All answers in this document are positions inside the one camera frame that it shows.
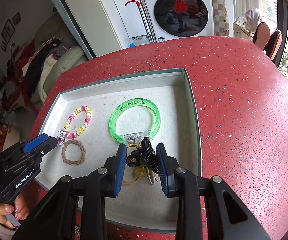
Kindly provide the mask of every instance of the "speckled red tabletop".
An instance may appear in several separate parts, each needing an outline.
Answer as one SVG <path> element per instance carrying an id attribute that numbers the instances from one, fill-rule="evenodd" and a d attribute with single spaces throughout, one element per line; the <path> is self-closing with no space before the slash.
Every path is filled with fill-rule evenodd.
<path id="1" fill-rule="evenodd" d="M 271 236 L 288 230 L 288 82 L 252 42 L 194 37 L 117 51 L 63 73 L 36 119 L 38 135 L 61 91 L 130 73 L 186 68 L 196 100 L 202 138 L 202 175 L 221 176 Z M 33 208 L 46 191 L 25 191 Z M 206 218 L 203 212 L 204 233 Z M 115 239 L 174 239 L 108 224 Z"/>

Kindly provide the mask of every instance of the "silver charm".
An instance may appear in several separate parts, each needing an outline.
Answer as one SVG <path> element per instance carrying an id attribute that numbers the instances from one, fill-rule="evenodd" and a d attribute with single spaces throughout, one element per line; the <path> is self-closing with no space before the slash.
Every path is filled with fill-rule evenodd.
<path id="1" fill-rule="evenodd" d="M 56 137 L 58 145 L 62 145 L 65 142 L 65 134 L 64 130 L 59 130 L 59 134 Z"/>

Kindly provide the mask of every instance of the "checkered cloth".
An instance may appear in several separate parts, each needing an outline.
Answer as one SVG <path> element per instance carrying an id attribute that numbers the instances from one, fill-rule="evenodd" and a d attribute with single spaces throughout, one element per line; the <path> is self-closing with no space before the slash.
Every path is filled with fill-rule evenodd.
<path id="1" fill-rule="evenodd" d="M 215 16 L 215 35 L 229 36 L 229 24 L 225 0 L 212 0 Z"/>

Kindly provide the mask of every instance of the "brown braided hair tie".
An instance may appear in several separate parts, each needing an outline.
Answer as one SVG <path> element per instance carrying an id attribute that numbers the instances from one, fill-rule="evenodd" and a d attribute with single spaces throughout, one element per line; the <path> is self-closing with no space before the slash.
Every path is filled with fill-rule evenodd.
<path id="1" fill-rule="evenodd" d="M 70 145 L 71 143 L 78 145 L 79 148 L 81 149 L 81 152 L 82 152 L 81 153 L 81 158 L 79 160 L 77 160 L 77 161 L 71 161 L 71 160 L 66 159 L 65 151 L 66 151 L 67 146 Z M 85 147 L 84 147 L 83 143 L 78 141 L 78 140 L 74 140 L 74 139 L 68 140 L 66 143 L 64 143 L 64 146 L 62 148 L 62 159 L 63 159 L 63 162 L 67 163 L 69 165 L 71 165 L 71 164 L 76 164 L 76 165 L 82 164 L 85 161 L 85 154 L 86 154 Z"/>

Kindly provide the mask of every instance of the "washing machine door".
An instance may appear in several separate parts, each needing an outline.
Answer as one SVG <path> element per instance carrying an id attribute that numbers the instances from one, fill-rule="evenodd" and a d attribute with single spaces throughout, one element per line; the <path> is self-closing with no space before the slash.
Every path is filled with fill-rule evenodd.
<path id="1" fill-rule="evenodd" d="M 190 37 L 205 28 L 208 11 L 202 0 L 157 0 L 154 17 L 167 33 L 177 37 Z"/>

